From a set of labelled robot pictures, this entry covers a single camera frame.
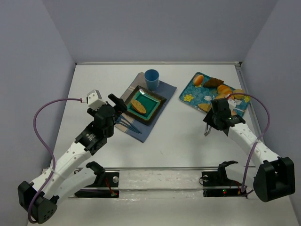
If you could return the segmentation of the metal tongs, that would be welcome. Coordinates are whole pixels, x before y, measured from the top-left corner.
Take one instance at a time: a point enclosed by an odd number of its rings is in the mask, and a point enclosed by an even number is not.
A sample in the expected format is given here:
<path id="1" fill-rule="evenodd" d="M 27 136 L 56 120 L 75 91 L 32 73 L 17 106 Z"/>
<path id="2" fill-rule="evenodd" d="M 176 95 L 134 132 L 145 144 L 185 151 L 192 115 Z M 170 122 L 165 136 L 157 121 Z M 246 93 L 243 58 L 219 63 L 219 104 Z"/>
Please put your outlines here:
<path id="1" fill-rule="evenodd" d="M 212 127 L 210 125 L 206 124 L 205 131 L 204 131 L 204 136 L 205 137 L 210 134 L 211 129 L 212 129 Z"/>

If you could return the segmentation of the seeded bread slice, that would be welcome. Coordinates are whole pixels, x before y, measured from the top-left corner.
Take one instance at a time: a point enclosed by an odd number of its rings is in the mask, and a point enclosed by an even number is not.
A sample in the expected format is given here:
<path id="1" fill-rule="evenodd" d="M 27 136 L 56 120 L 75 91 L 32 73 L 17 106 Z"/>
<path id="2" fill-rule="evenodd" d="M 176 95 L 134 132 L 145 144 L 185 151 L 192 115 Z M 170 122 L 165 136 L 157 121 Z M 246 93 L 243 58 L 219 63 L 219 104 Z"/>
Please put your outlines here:
<path id="1" fill-rule="evenodd" d="M 147 113 L 145 107 L 139 101 L 137 101 L 136 99 L 131 100 L 131 106 L 136 112 L 138 112 L 140 114 L 146 114 Z"/>

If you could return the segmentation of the round orange bun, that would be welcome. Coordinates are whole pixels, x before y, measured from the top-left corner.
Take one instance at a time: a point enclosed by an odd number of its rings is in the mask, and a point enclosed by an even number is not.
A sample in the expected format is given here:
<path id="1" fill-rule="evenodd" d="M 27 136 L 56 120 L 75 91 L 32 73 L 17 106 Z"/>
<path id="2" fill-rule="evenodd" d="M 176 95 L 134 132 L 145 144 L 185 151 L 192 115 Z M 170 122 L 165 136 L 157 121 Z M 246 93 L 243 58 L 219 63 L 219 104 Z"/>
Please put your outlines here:
<path id="1" fill-rule="evenodd" d="M 203 80 L 204 80 L 204 76 L 202 74 L 199 74 L 193 78 L 192 82 L 194 86 L 200 86 L 203 83 Z"/>

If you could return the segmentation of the half bread loaf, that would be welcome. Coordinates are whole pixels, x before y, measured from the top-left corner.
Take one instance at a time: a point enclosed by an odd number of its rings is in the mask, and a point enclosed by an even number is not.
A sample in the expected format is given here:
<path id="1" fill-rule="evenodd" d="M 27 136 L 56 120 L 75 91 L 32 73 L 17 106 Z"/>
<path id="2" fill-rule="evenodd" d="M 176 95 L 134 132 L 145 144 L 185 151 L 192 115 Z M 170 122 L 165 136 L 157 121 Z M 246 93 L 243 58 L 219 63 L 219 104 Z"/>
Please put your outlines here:
<path id="1" fill-rule="evenodd" d="M 201 104 L 198 104 L 198 107 L 199 107 L 199 109 L 201 109 L 202 111 L 207 113 L 210 111 L 212 106 L 211 106 L 211 104 L 201 103 Z"/>

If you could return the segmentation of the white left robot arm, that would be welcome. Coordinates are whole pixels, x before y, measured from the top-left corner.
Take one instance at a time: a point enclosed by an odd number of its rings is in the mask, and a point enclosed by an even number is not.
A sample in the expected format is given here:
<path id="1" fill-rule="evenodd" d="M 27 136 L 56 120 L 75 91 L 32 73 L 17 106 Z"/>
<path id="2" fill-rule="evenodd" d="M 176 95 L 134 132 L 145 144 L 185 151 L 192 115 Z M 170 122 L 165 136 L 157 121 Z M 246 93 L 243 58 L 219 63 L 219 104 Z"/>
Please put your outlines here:
<path id="1" fill-rule="evenodd" d="M 93 117 L 93 121 L 58 160 L 51 157 L 52 164 L 44 173 L 18 186 L 19 203 L 27 211 L 30 223 L 45 223 L 64 200 L 93 184 L 96 179 L 104 179 L 105 169 L 95 161 L 87 163 L 78 173 L 74 171 L 107 143 L 114 134 L 118 117 L 127 111 L 121 98 L 113 94 L 109 94 L 108 98 L 115 103 L 114 106 L 103 101 L 98 90 L 80 99 L 80 102 L 88 105 L 87 113 Z"/>

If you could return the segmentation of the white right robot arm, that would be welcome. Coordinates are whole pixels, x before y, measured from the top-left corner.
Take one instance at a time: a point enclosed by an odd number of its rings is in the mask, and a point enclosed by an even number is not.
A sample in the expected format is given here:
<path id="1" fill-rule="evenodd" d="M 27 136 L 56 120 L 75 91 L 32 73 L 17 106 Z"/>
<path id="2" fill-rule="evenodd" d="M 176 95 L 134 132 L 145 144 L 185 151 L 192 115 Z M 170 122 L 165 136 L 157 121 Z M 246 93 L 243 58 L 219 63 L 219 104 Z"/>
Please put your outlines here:
<path id="1" fill-rule="evenodd" d="M 248 156 L 240 191 L 251 188 L 263 202 L 269 202 L 295 193 L 294 162 L 289 157 L 280 157 L 256 136 L 239 115 L 232 115 L 227 98 L 214 99 L 203 121 L 204 135 L 211 129 L 223 131 Z"/>

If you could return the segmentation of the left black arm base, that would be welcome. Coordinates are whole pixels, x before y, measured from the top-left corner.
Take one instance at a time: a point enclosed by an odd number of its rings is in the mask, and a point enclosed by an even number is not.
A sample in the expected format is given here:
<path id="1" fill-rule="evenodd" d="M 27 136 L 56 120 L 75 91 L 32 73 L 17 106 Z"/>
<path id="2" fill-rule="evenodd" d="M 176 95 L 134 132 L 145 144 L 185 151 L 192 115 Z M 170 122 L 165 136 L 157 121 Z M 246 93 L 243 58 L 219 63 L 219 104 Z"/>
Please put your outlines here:
<path id="1" fill-rule="evenodd" d="M 119 198 L 119 171 L 106 170 L 95 161 L 86 164 L 85 168 L 94 172 L 94 181 L 77 191 L 77 198 Z"/>

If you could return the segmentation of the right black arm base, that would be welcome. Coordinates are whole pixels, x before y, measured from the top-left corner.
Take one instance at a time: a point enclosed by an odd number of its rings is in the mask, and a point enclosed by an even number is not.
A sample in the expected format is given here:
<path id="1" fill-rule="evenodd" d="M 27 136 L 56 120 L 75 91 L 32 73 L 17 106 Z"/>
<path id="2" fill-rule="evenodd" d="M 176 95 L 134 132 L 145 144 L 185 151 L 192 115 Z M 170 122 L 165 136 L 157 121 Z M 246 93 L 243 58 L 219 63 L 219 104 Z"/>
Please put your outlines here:
<path id="1" fill-rule="evenodd" d="M 203 196 L 209 197 L 244 197 L 251 192 L 242 191 L 244 167 L 237 161 L 224 161 L 216 169 L 201 172 L 199 183 L 203 187 Z"/>

